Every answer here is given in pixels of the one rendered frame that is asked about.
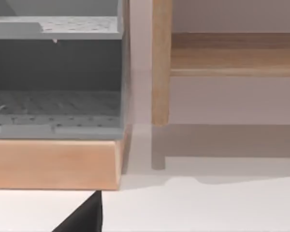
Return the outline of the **grey pierced drawer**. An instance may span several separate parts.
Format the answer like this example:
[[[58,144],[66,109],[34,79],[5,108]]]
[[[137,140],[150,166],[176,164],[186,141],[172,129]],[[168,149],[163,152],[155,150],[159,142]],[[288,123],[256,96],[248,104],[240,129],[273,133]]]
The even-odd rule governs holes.
[[[124,141],[130,0],[0,0],[0,140]]]

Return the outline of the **pale wooden drawer front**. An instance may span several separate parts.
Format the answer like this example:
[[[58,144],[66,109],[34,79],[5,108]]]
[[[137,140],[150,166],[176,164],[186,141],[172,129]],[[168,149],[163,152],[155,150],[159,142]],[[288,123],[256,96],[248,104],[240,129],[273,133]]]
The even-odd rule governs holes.
[[[0,140],[0,189],[116,190],[123,141]]]

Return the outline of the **wooden open shelf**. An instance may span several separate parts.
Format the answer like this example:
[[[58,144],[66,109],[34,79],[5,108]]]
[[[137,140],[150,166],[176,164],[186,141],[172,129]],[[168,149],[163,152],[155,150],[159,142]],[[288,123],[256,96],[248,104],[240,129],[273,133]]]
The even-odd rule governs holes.
[[[173,33],[173,0],[152,0],[152,116],[169,123],[170,79],[290,77],[290,33]]]

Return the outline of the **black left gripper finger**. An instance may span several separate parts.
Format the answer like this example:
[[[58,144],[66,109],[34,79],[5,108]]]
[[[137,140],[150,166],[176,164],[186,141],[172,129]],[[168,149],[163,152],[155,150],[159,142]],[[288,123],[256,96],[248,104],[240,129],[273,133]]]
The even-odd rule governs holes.
[[[102,192],[94,192],[52,232],[102,232]]]

